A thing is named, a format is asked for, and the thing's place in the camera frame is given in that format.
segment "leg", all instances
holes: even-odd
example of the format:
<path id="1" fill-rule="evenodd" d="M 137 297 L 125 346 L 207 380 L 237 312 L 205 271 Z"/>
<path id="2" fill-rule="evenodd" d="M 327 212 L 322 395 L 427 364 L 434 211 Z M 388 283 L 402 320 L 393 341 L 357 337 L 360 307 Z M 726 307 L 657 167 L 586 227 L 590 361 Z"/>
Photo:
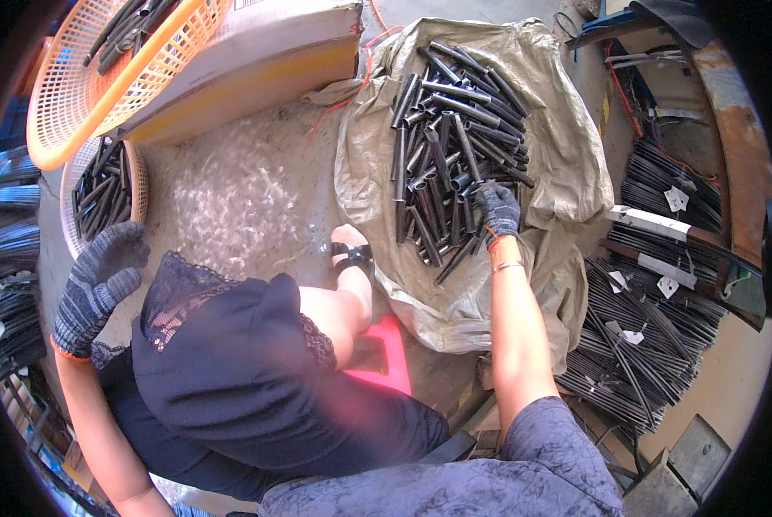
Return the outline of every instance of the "leg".
<path id="1" fill-rule="evenodd" d="M 365 237 L 348 224 L 331 233 L 333 243 L 354 246 L 367 244 Z M 346 258 L 337 255 L 332 264 Z M 337 290 L 300 288 L 300 312 L 308 316 L 320 332 L 329 336 L 341 370 L 351 357 L 355 337 L 369 327 L 372 319 L 372 284 L 359 267 L 343 270 L 337 278 Z"/>

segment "hand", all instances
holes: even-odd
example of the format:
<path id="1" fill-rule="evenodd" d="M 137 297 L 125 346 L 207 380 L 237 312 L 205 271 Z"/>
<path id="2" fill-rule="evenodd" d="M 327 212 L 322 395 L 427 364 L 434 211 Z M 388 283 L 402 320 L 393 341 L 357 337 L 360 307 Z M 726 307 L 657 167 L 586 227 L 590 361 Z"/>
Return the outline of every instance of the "hand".
<path id="1" fill-rule="evenodd" d="M 139 272 L 150 248 L 144 227 L 123 222 L 106 228 L 78 256 L 56 315 L 53 346 L 65 357 L 87 361 L 91 343 L 113 309 L 142 285 Z"/>
<path id="2" fill-rule="evenodd" d="M 484 224 L 494 234 L 487 247 L 492 246 L 495 239 L 502 235 L 518 235 L 521 205 L 509 189 L 495 181 L 488 181 L 475 192 L 475 199 L 484 210 Z"/>

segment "red wire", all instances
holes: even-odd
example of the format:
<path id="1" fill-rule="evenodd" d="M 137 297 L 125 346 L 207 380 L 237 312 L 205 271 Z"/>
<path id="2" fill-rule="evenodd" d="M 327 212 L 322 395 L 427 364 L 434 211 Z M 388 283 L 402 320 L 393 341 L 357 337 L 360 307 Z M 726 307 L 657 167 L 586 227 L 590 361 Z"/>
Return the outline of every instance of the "red wire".
<path id="1" fill-rule="evenodd" d="M 610 41 L 610 45 L 607 46 L 607 57 L 610 57 L 610 50 L 613 48 L 613 42 Z M 622 96 L 622 100 L 624 101 L 624 108 L 628 110 L 628 113 L 633 111 L 630 103 L 628 102 L 628 96 L 624 94 L 624 90 L 622 89 L 622 84 L 619 83 L 619 78 L 616 77 L 616 69 L 613 68 L 613 63 L 608 63 L 610 65 L 610 74 L 613 75 L 613 81 L 616 83 L 616 88 L 619 89 L 619 95 Z M 636 129 L 636 134 L 639 135 L 641 138 L 644 135 L 644 132 L 641 130 L 641 126 L 639 126 L 639 121 L 635 117 L 630 117 L 630 120 L 633 122 L 633 127 Z"/>
<path id="2" fill-rule="evenodd" d="M 403 26 L 396 26 L 392 27 L 386 32 L 381 33 L 379 36 L 371 40 L 369 43 L 366 44 L 366 54 L 369 55 L 369 57 L 366 59 L 366 77 L 363 79 L 363 82 L 360 84 L 360 88 L 357 89 L 357 92 L 355 92 L 355 95 L 352 95 L 350 98 L 347 98 L 342 103 L 337 103 L 334 106 L 332 106 L 329 109 L 326 109 L 318 118 L 318 121 L 314 122 L 314 126 L 311 127 L 311 131 L 308 133 L 308 141 L 306 142 L 306 147 L 309 147 L 311 145 L 311 140 L 314 138 L 314 131 L 318 128 L 318 125 L 320 124 L 320 121 L 324 117 L 326 117 L 329 113 L 333 112 L 334 110 L 341 108 L 343 106 L 346 106 L 351 99 L 355 98 L 355 96 L 360 93 L 360 90 L 362 90 L 368 83 L 369 79 L 372 76 L 372 45 L 378 41 L 380 38 L 384 36 L 389 36 L 392 34 L 393 31 L 399 31 L 403 28 Z"/>

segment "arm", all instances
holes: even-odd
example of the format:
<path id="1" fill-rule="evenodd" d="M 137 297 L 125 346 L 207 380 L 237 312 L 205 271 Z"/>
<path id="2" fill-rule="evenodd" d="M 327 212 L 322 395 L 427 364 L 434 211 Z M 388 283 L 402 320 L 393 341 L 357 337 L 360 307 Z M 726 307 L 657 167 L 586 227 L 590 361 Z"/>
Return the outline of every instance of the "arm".
<path id="1" fill-rule="evenodd" d="M 113 419 L 90 362 L 91 344 L 116 305 L 142 285 L 150 248 L 144 228 L 103 230 L 73 265 L 50 344 L 79 445 L 99 485 L 122 515 L 174 515 Z"/>
<path id="2" fill-rule="evenodd" d="M 492 262 L 493 383 L 501 419 L 501 441 L 518 413 L 531 402 L 557 396 L 552 379 L 550 347 L 544 317 L 526 278 L 518 249 L 521 206 L 513 193 L 494 181 L 482 186 L 476 199 L 484 210 Z M 515 265 L 497 270 L 501 264 Z"/>
<path id="3" fill-rule="evenodd" d="M 56 354 L 56 368 L 81 453 L 119 514 L 173 517 L 116 425 L 93 365 Z"/>

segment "cardboard box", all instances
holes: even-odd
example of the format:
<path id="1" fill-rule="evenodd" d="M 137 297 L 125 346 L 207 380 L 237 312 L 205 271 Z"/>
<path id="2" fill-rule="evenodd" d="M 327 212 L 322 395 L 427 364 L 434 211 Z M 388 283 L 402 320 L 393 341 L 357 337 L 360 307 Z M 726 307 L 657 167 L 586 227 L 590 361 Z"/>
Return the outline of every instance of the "cardboard box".
<path id="1" fill-rule="evenodd" d="M 208 47 L 122 124 L 124 138 L 174 145 L 353 77 L 362 10 L 360 0 L 236 0 Z"/>

